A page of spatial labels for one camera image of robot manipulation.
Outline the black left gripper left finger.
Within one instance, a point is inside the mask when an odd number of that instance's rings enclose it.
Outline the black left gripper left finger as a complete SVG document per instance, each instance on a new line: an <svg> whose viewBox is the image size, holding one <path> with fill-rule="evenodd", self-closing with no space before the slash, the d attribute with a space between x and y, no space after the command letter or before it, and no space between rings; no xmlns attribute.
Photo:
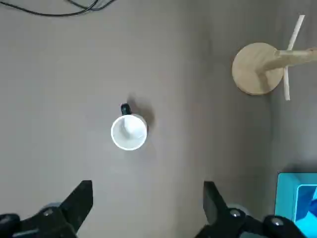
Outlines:
<svg viewBox="0 0 317 238"><path fill-rule="evenodd" d="M2 238L76 238L93 207L93 183L83 180L61 203L51 203L22 220L16 213L0 215Z"/></svg>

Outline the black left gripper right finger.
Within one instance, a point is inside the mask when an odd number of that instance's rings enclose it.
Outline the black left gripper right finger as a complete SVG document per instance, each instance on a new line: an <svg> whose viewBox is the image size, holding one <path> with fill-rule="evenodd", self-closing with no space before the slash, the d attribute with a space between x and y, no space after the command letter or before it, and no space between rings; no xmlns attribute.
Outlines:
<svg viewBox="0 0 317 238"><path fill-rule="evenodd" d="M205 181L203 209L208 223L199 238L304 238L289 219L268 215L259 221L244 211L228 207L213 181Z"/></svg>

